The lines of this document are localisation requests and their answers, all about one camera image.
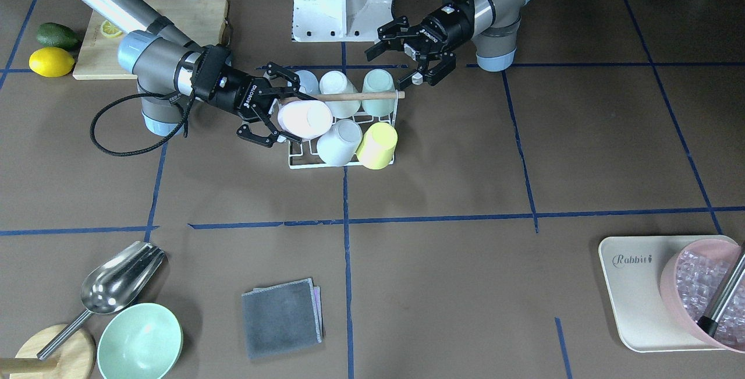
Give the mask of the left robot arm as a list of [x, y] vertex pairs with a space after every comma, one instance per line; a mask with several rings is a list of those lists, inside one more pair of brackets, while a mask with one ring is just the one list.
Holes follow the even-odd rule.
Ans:
[[408, 57], [405, 86], [456, 66], [742, 67], [743, 0], [439, 0], [412, 19], [394, 10], [376, 38], [367, 60]]

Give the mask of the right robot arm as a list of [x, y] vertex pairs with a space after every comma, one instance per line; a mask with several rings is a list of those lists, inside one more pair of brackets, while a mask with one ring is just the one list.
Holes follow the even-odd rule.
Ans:
[[271, 147], [276, 142], [301, 142], [271, 120], [272, 107], [300, 91], [300, 76], [269, 63], [263, 76], [251, 76], [232, 66], [226, 45], [197, 44], [166, 16], [144, 0], [82, 0], [125, 35], [119, 43], [120, 66], [137, 77], [136, 98], [154, 134], [154, 148], [174, 136], [188, 135], [188, 121], [197, 101], [234, 114], [242, 120], [236, 134], [243, 140]]

